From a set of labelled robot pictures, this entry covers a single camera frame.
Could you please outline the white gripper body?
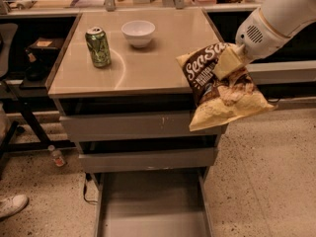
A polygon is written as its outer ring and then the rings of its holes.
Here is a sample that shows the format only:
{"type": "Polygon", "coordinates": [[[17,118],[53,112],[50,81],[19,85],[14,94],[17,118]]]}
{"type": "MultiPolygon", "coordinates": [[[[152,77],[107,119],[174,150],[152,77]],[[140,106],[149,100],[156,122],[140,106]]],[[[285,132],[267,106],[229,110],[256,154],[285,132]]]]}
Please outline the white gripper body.
{"type": "Polygon", "coordinates": [[[270,56],[288,41],[290,37],[275,30],[258,8],[238,28],[235,51],[246,64],[249,64],[270,56]]]}

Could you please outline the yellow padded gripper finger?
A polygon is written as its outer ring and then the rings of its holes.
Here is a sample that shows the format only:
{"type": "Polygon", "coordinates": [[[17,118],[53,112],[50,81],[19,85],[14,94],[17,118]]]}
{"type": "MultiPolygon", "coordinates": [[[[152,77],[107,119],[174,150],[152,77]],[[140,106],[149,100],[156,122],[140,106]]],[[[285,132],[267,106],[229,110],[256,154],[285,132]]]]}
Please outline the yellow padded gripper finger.
{"type": "Polygon", "coordinates": [[[222,80],[231,73],[245,66],[244,45],[229,45],[220,54],[218,61],[213,69],[213,74],[222,80]]]}

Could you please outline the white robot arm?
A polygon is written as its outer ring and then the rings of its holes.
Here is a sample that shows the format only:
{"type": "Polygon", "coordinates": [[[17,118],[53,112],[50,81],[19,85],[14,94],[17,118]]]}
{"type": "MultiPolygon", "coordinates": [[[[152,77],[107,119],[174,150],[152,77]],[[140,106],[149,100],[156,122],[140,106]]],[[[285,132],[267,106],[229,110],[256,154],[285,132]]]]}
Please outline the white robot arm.
{"type": "Polygon", "coordinates": [[[238,28],[212,73],[222,80],[254,60],[274,54],[316,21],[316,0],[266,0],[238,28]]]}

